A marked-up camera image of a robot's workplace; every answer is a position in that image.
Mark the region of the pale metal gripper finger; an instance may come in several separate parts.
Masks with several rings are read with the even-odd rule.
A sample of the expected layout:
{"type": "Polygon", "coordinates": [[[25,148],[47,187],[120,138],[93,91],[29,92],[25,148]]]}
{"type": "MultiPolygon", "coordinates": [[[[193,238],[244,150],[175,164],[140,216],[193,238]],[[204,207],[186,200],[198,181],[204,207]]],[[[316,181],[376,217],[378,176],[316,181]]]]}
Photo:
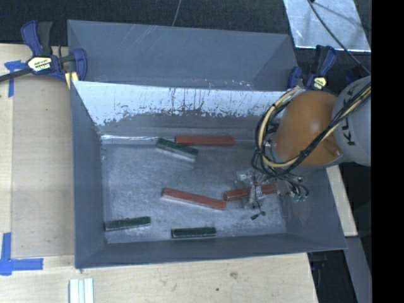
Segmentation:
{"type": "Polygon", "coordinates": [[[236,173],[236,186],[251,186],[253,184],[253,172],[251,170],[240,170],[236,173]]]}
{"type": "Polygon", "coordinates": [[[264,194],[260,186],[253,186],[247,189],[247,195],[242,199],[245,209],[260,209],[264,201],[264,194]]]}

